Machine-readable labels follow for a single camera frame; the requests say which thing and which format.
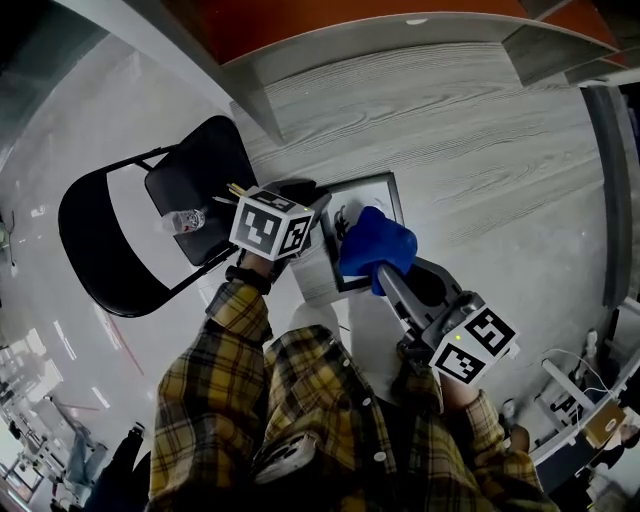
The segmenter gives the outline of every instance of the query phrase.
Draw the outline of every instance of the watch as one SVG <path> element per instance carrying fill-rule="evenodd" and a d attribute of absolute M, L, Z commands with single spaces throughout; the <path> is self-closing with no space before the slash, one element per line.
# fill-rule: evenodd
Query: watch
<path fill-rule="evenodd" d="M 244 284 L 253 286 L 262 295 L 269 295 L 271 291 L 271 282 L 266 277 L 261 276 L 255 270 L 249 268 L 229 267 L 224 277 L 229 282 L 238 279 Z"/>

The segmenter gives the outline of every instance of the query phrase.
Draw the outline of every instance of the photo frame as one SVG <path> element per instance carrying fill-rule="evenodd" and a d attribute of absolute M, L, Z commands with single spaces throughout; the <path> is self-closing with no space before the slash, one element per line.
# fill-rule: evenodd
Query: photo frame
<path fill-rule="evenodd" d="M 339 292 L 364 289 L 371 286 L 371 277 L 345 277 L 338 260 L 342 238 L 353 226 L 365 206 L 378 207 L 387 218 L 404 225 L 402 207 L 396 179 L 392 172 L 358 178 L 325 187 L 332 195 L 320 218 L 324 241 Z"/>

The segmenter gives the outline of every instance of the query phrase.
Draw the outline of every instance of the black picture frame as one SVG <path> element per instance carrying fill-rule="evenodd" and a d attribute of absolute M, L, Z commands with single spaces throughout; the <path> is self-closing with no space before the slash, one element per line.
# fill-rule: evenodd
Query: black picture frame
<path fill-rule="evenodd" d="M 389 196 L 391 198 L 391 208 L 393 210 L 394 220 L 404 226 L 404 217 L 402 215 L 402 207 L 400 206 L 400 196 L 398 195 L 398 187 L 396 184 L 395 175 L 389 171 L 374 176 L 367 176 L 366 178 L 357 178 L 354 180 L 343 181 L 340 183 L 334 183 L 327 185 L 325 188 L 331 193 L 335 194 L 357 188 L 365 185 L 371 185 L 374 183 L 386 183 L 389 188 Z M 331 260 L 331 269 L 333 270 L 333 278 L 336 283 L 336 288 L 339 292 L 346 292 L 351 290 L 360 290 L 371 287 L 371 277 L 363 277 L 355 281 L 346 282 L 338 268 L 338 260 L 340 254 L 333 235 L 333 226 L 329 214 L 325 210 L 320 217 L 320 226 L 322 228 L 322 235 L 324 242 L 329 253 L 329 259 Z"/>

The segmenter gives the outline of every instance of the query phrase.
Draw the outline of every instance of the red line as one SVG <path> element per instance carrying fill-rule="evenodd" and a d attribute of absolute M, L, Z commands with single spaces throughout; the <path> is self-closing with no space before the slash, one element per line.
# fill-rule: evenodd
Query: red line
<path fill-rule="evenodd" d="M 124 341 L 124 338 L 122 337 L 122 333 L 120 333 L 120 329 L 118 329 L 118 326 L 113 321 L 113 318 L 111 317 L 111 315 L 109 313 L 106 313 L 106 315 L 107 315 L 107 318 L 109 319 L 109 322 L 111 322 L 111 326 L 116 331 L 116 336 L 118 337 L 118 341 L 120 341 L 122 343 L 122 345 L 124 346 L 125 350 L 129 354 L 129 357 L 131 357 L 131 360 L 133 361 L 133 364 L 135 364 L 136 367 L 138 368 L 138 371 L 140 372 L 140 375 L 144 375 L 144 372 L 142 371 L 142 368 L 138 364 L 138 360 L 135 358 L 135 356 L 131 352 L 131 349 L 129 348 L 129 345 L 127 345 L 127 342 Z"/>

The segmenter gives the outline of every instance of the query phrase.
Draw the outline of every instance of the chair backrest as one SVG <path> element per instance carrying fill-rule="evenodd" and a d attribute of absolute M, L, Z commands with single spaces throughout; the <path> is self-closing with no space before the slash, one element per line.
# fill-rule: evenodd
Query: chair backrest
<path fill-rule="evenodd" d="M 118 316 L 146 315 L 175 295 L 127 242 L 113 210 L 108 171 L 78 179 L 62 198 L 58 227 L 62 245 L 87 293 Z"/>

